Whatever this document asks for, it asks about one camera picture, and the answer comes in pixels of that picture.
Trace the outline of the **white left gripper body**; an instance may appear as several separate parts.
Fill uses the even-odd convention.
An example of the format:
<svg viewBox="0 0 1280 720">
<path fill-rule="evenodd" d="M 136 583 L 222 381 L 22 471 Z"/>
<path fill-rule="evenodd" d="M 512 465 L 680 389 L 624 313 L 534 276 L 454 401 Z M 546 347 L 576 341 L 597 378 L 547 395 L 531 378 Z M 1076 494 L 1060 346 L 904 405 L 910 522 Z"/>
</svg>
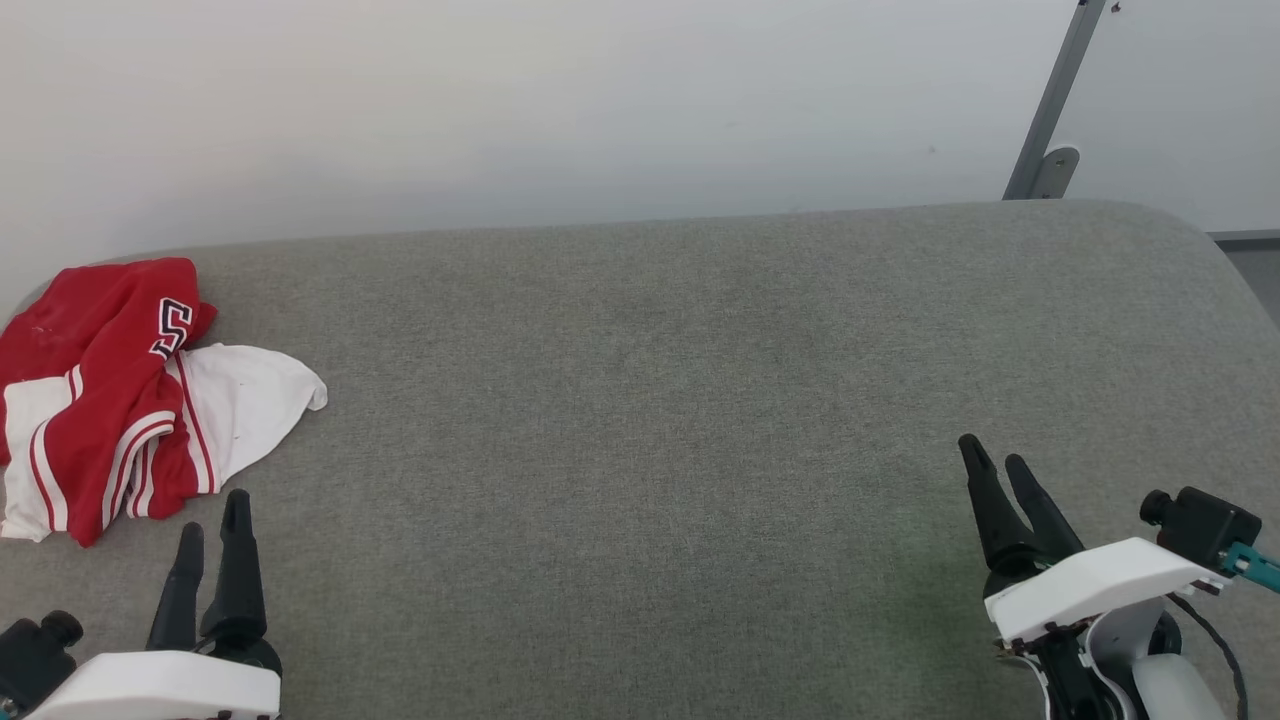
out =
<svg viewBox="0 0 1280 720">
<path fill-rule="evenodd" d="M 136 651 L 78 664 L 38 641 L 26 648 L 27 719 L 279 719 L 275 657 Z"/>
</svg>

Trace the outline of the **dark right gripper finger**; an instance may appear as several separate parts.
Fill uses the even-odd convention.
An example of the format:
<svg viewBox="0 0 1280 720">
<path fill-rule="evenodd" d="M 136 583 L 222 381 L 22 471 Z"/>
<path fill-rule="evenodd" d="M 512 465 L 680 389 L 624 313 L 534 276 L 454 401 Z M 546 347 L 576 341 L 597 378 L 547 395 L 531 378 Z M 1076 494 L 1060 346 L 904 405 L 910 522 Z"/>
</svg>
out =
<svg viewBox="0 0 1280 720">
<path fill-rule="evenodd" d="M 986 565 L 993 574 L 1036 570 L 1039 548 L 1000 483 L 996 462 L 974 434 L 959 438 L 975 528 Z"/>
<path fill-rule="evenodd" d="M 1062 515 L 1050 493 L 1036 479 L 1019 454 L 1010 454 L 1005 469 L 1015 500 L 1036 536 L 1037 546 L 1051 562 L 1059 562 L 1085 550 L 1085 546 Z"/>
</svg>

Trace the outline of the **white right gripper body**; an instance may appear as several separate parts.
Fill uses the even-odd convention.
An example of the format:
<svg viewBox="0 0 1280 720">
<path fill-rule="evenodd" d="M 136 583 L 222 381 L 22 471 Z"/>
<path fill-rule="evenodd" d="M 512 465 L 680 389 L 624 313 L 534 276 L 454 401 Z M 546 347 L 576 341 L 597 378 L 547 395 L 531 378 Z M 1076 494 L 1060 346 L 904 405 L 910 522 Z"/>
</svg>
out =
<svg viewBox="0 0 1280 720">
<path fill-rule="evenodd" d="M 1055 628 L 1083 632 L 1085 652 L 1103 664 L 1176 653 L 1180 635 L 1161 629 L 1166 594 L 1211 594 L 1226 588 L 1222 571 L 1153 542 L 1123 539 L 1048 564 L 1025 538 L 986 542 L 986 612 L 1001 659 L 1030 652 Z"/>
</svg>

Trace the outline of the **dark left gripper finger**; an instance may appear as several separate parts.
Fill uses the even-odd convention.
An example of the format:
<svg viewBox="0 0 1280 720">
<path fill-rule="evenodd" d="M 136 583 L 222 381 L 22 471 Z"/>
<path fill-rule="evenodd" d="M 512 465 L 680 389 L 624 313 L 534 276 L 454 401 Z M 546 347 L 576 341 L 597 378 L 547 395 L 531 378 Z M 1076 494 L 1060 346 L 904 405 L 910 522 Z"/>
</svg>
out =
<svg viewBox="0 0 1280 720">
<path fill-rule="evenodd" d="M 252 644 L 265 637 L 268 614 L 247 491 L 233 489 L 227 496 L 219 537 L 221 559 L 200 637 L 215 643 Z"/>
<path fill-rule="evenodd" d="M 196 601 L 204 578 L 204 528 L 187 523 L 147 638 L 147 651 L 192 651 L 197 644 Z"/>
</svg>

